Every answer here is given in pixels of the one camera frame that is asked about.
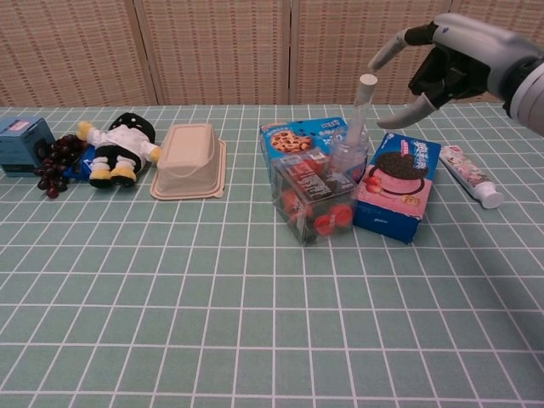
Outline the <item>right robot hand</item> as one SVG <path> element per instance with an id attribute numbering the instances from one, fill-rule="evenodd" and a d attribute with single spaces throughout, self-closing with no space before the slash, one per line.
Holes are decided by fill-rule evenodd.
<path id="1" fill-rule="evenodd" d="M 378 71 L 407 46 L 432 50 L 412 77 L 416 100 L 378 121 L 383 129 L 406 128 L 452 99 L 489 93 L 507 115 L 543 133 L 543 50 L 513 31 L 462 14 L 444 13 L 430 23 L 398 31 L 368 64 Z"/>

